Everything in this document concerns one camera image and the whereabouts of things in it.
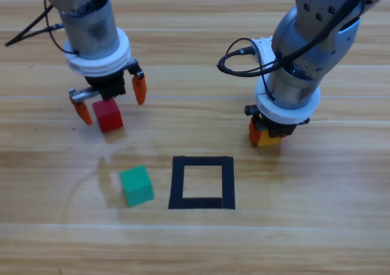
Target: red cube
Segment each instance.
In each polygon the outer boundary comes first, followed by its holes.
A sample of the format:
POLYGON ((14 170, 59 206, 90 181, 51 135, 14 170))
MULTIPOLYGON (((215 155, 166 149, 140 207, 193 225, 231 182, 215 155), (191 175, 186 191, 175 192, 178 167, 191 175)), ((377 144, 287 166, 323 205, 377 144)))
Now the red cube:
POLYGON ((95 102, 92 107, 103 133, 123 127, 121 112, 113 98, 95 102))

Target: gray robot arm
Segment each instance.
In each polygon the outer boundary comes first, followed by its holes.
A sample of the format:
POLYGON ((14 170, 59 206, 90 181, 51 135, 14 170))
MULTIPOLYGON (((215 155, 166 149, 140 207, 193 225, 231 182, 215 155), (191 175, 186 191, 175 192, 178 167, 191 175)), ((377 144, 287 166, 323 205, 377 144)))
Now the gray robot arm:
MULTIPOLYGON (((361 0, 328 35, 303 56, 272 72, 268 88, 274 103, 283 109, 301 109, 310 101, 322 78, 348 53, 360 24, 360 16, 380 0, 361 0)), ((296 6, 275 30, 272 49, 277 58, 308 44, 332 19, 346 0, 296 0, 296 6)))
POLYGON ((129 39, 116 27, 110 0, 48 0, 60 14, 67 34, 64 49, 69 67, 85 76, 90 87, 70 89, 69 96, 80 116, 84 100, 101 95, 109 100, 125 91, 124 72, 133 75, 133 88, 141 105, 146 96, 144 73, 131 57, 129 39))
MULTIPOLYGON (((291 135, 316 110, 319 84, 348 53, 355 41, 361 15, 380 0, 296 0, 277 26, 274 36, 250 40, 251 47, 228 52, 217 67, 238 77, 260 76, 255 105, 247 105, 251 128, 268 131, 271 138, 291 135), (233 71, 225 61, 253 54, 260 67, 233 71)), ((251 132, 251 136, 262 135, 251 132)))

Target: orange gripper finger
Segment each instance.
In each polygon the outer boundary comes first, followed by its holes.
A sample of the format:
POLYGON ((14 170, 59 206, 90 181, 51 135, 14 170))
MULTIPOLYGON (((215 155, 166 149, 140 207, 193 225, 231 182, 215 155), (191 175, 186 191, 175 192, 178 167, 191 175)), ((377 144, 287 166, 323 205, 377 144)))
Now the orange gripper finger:
POLYGON ((133 82, 133 88, 134 88, 136 100, 138 101, 139 105, 143 105, 145 102, 146 92, 147 92, 145 77, 140 79, 137 76, 134 76, 132 82, 133 82))
POLYGON ((76 109, 76 112, 77 114, 79 115, 79 117, 81 117, 81 119, 83 121, 85 121, 85 123, 87 125, 92 125, 92 118, 91 118, 91 115, 90 115, 90 112, 88 111, 88 107, 85 105, 84 102, 81 102, 81 103, 75 103, 72 99, 72 97, 70 97, 70 100, 74 106, 74 108, 76 109))

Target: white mount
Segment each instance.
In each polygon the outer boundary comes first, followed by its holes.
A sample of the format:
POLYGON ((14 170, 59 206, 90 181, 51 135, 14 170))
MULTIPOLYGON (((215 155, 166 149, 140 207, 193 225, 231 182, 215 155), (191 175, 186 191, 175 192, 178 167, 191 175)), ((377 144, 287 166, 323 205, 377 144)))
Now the white mount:
MULTIPOLYGON (((83 76, 102 77, 111 75, 126 66, 130 62, 130 42, 122 29, 117 28, 117 30, 119 48, 112 55, 100 60, 86 60, 75 54, 65 54, 69 67, 83 76)), ((63 48, 66 51, 72 51, 68 38, 65 40, 63 48)))
MULTIPOLYGON (((269 38, 253 39, 260 51, 261 64, 269 63, 275 60, 275 54, 272 50, 272 36, 269 38)), ((266 83, 268 85, 269 74, 264 75, 266 83)), ((261 113, 272 121, 279 124, 299 124, 307 120, 317 109, 321 98, 321 91, 319 87, 313 94, 309 103, 301 109, 282 109, 275 105, 267 96, 266 89, 264 87, 263 78, 259 77, 257 86, 255 89, 255 101, 257 107, 261 113)))

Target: green cube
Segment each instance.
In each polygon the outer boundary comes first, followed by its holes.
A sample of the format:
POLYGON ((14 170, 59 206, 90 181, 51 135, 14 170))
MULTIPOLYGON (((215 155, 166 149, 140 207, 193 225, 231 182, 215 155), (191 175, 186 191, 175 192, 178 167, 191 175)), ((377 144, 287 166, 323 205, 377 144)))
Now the green cube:
POLYGON ((141 165, 120 174, 127 203, 130 207, 154 199, 153 186, 145 166, 141 165))

